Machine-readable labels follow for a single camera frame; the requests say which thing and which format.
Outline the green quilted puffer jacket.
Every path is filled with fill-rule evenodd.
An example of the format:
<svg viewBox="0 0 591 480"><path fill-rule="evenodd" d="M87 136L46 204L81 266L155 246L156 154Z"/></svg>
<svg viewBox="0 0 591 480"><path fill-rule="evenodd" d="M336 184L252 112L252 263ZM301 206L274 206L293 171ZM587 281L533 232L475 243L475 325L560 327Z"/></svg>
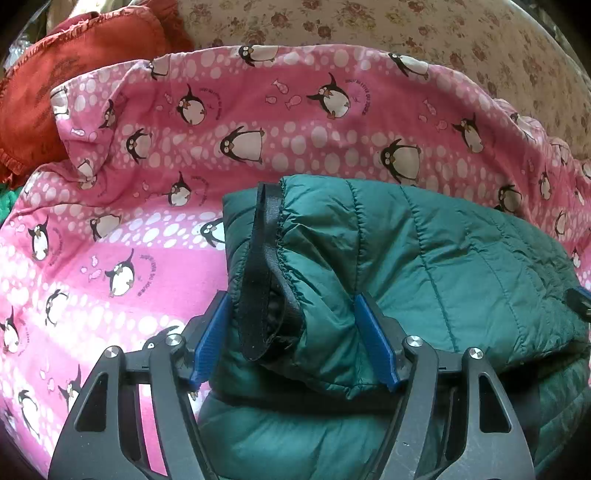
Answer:
<svg viewBox="0 0 591 480"><path fill-rule="evenodd" d="M353 320L361 292L437 349L482 349L519 402L537 474L556 464L590 408L588 326L566 305L579 280L560 243L417 187L294 175L277 196L277 265L301 334L253 362L229 325L198 417L219 477L360 477L398 405Z"/></svg>

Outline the pink penguin fleece blanket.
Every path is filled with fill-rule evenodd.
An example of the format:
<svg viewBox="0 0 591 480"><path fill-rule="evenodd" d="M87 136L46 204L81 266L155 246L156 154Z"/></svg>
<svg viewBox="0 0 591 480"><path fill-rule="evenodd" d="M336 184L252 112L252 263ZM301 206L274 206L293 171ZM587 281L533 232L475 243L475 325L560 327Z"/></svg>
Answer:
<svg viewBox="0 0 591 480"><path fill-rule="evenodd" d="M49 469L109 343L177 328L218 287L225 194L301 174L288 272L310 306L376 274L446 347L502 363L571 332L558 285L590 282L590 164L463 73L346 45L219 47L55 88L65 146L1 229L1 419Z"/></svg>

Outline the bright green garment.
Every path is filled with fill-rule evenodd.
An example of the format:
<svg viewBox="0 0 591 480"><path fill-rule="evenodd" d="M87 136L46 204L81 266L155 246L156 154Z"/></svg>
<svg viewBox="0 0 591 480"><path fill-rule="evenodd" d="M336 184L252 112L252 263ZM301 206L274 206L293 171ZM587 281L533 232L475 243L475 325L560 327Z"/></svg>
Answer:
<svg viewBox="0 0 591 480"><path fill-rule="evenodd" d="M21 187L11 189L5 184L0 185L0 225L3 225L10 214L21 191Z"/></svg>

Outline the floral cream bed headboard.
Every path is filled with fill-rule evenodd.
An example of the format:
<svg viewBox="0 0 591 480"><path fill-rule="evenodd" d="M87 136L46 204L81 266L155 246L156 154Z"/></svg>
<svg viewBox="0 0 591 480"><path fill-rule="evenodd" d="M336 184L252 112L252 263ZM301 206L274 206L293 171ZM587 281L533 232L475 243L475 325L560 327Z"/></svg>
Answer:
<svg viewBox="0 0 591 480"><path fill-rule="evenodd" d="M352 44L466 74L590 156L590 78L513 1L181 1L193 44Z"/></svg>

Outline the red ruffled pillow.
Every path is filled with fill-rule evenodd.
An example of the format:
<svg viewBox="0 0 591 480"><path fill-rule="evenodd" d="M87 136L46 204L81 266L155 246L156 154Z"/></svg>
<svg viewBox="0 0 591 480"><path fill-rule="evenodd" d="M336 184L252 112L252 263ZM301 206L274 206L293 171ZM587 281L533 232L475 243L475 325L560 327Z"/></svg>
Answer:
<svg viewBox="0 0 591 480"><path fill-rule="evenodd" d="M191 47L176 1L141 1L62 22L1 80L1 184L16 189L37 167L66 157L50 103L53 88L104 66Z"/></svg>

